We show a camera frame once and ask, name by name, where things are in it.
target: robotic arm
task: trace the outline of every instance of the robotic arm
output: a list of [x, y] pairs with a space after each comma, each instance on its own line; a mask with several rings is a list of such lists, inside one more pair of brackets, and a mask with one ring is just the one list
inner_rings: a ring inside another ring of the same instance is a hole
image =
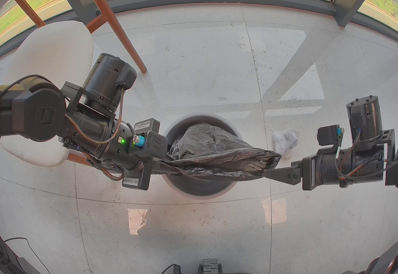
[[[59, 137], [64, 147], [82, 152], [92, 166], [128, 188], [147, 190], [153, 168], [168, 173], [167, 139], [160, 122], [150, 118], [134, 126], [122, 122], [123, 94], [137, 78], [120, 58], [101, 54], [83, 86], [65, 82], [59, 90], [48, 79], [30, 75], [0, 86], [0, 136], [20, 134], [37, 142]], [[120, 104], [120, 113], [115, 112]], [[291, 167], [265, 170], [266, 178], [303, 190], [337, 184], [383, 180], [398, 186], [394, 129], [383, 130], [377, 96], [347, 104], [353, 145], [341, 149], [344, 129], [339, 125], [318, 129], [321, 148]], [[115, 177], [110, 172], [121, 173]]]

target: clear plastic bag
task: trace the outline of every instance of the clear plastic bag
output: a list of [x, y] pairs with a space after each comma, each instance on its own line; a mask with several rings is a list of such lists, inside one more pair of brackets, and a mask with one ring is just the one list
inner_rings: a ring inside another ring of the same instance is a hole
[[275, 145], [275, 151], [283, 158], [291, 157], [292, 148], [296, 147], [299, 143], [296, 132], [293, 128], [286, 128], [273, 133], [273, 141]]
[[209, 124], [189, 127], [177, 139], [167, 162], [183, 175], [212, 181], [245, 181], [263, 177], [274, 169], [281, 155], [254, 148], [225, 130]]

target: white chair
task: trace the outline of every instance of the white chair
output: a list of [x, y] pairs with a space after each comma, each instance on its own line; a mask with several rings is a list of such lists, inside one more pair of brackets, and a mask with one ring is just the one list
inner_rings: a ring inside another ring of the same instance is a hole
[[[93, 39], [86, 26], [77, 21], [55, 22], [33, 31], [17, 49], [5, 79], [12, 83], [29, 74], [40, 74], [62, 88], [65, 81], [83, 85], [91, 70]], [[64, 162], [69, 149], [58, 137], [34, 142], [19, 135], [0, 139], [3, 148], [37, 166], [54, 167]]]

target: black plastic bag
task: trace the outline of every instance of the black plastic bag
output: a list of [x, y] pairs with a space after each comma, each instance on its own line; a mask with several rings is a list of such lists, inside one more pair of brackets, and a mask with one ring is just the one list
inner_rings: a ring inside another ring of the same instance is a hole
[[212, 181], [259, 179], [266, 169], [274, 169], [281, 155], [254, 148], [225, 130], [209, 124], [189, 127], [177, 139], [167, 162], [183, 175]]

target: black wheel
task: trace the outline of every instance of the black wheel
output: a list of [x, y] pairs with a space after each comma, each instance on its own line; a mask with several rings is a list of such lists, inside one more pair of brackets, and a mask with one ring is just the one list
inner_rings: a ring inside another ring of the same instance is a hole
[[221, 264], [218, 264], [216, 258], [203, 260], [203, 265], [199, 265], [199, 274], [222, 274]]

